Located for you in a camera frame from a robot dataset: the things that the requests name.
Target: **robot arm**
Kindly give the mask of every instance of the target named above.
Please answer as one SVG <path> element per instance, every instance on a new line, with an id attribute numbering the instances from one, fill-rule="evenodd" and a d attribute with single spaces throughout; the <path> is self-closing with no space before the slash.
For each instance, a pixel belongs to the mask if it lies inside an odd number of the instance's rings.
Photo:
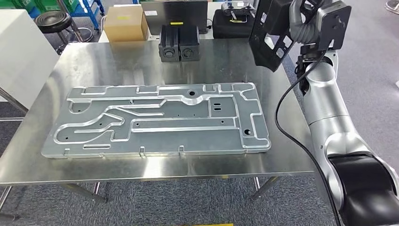
<path id="1" fill-rule="evenodd" d="M 249 43 L 256 65 L 272 71 L 295 42 L 305 44 L 296 73 L 304 78 L 299 84 L 312 155 L 327 181 L 333 208 L 347 226 L 399 224 L 398 176 L 358 134 L 336 83 L 336 50 L 342 46 L 350 12 L 342 1 L 261 0 Z M 274 46 L 264 41 L 267 34 L 280 36 Z"/>

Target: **machined aluminum plate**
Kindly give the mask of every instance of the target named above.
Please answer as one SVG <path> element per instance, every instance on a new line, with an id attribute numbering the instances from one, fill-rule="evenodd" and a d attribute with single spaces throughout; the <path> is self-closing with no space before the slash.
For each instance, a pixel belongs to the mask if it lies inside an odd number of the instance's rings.
<path id="1" fill-rule="evenodd" d="M 48 158 L 258 153 L 270 149 L 253 83 L 73 88 Z"/>

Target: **black cable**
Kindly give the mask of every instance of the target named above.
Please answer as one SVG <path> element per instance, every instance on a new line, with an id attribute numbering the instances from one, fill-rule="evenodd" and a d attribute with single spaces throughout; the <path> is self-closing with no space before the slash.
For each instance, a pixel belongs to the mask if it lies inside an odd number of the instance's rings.
<path id="1" fill-rule="evenodd" d="M 207 25 L 207 28 L 208 28 L 208 29 L 212 29 L 213 20 L 211 20 L 211 19 L 207 19 L 207 21 L 208 21 L 208 20 L 211 22 L 211 25 Z"/>
<path id="2" fill-rule="evenodd" d="M 327 194 L 328 194 L 328 199 L 330 201 L 330 205 L 334 214 L 334 218 L 335 218 L 335 223 L 338 226 L 341 226 L 341 222 L 339 220 L 339 216 L 338 216 L 338 211 L 335 208 L 335 203 L 334 203 L 334 199 L 333 199 L 333 195 L 330 189 L 330 186 L 328 186 L 328 182 L 326 179 L 326 176 L 324 175 L 323 171 L 321 170 L 321 167 L 319 165 L 319 163 L 317 162 L 317 160 L 315 159 L 315 157 L 311 154 L 311 152 L 305 147 L 305 145 L 303 145 L 301 142 L 299 142 L 297 139 L 295 139 L 293 136 L 291 136 L 289 133 L 287 133 L 281 126 L 279 123 L 279 119 L 278 119 L 278 114 L 279 114 L 279 109 L 281 106 L 281 103 L 283 102 L 284 98 L 287 96 L 287 94 L 302 80 L 304 79 L 314 68 L 317 67 L 317 65 L 319 65 L 319 63 L 321 62 L 321 60 L 324 58 L 324 55 L 326 54 L 326 51 L 323 51 L 320 58 L 311 66 L 311 68 L 303 73 L 303 75 L 301 75 L 287 90 L 286 92 L 281 96 L 279 103 L 277 104 L 277 108 L 276 108 L 276 113 L 274 114 L 274 121 L 277 125 L 277 128 L 279 128 L 279 130 L 286 136 L 288 137 L 290 140 L 292 140 L 294 143 L 296 143 L 298 146 L 300 146 L 310 157 L 310 159 L 313 161 L 313 163 L 316 165 L 317 171 L 319 172 L 320 176 L 321 176 L 321 180 L 323 181 L 324 187 L 327 190 Z"/>

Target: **cardboard box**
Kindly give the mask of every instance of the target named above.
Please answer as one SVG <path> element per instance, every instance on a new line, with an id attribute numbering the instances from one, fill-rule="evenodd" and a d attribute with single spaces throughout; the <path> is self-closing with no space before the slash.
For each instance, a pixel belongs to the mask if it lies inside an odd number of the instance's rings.
<path id="1" fill-rule="evenodd" d="M 146 41 L 148 25 L 141 6 L 109 7 L 104 31 L 110 42 Z"/>

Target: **yellow label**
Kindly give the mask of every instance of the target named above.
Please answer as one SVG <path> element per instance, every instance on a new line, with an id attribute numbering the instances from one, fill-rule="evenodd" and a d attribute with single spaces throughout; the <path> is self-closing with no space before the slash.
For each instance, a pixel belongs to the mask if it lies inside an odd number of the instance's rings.
<path id="1" fill-rule="evenodd" d="M 183 22 L 170 22 L 170 25 L 183 25 Z"/>
<path id="2" fill-rule="evenodd" d="M 116 17 L 118 20 L 128 20 L 128 19 L 130 19 L 130 17 L 129 16 L 118 16 L 118 17 Z"/>
<path id="3" fill-rule="evenodd" d="M 221 224 L 221 225 L 196 225 L 196 226 L 234 226 L 233 224 Z"/>

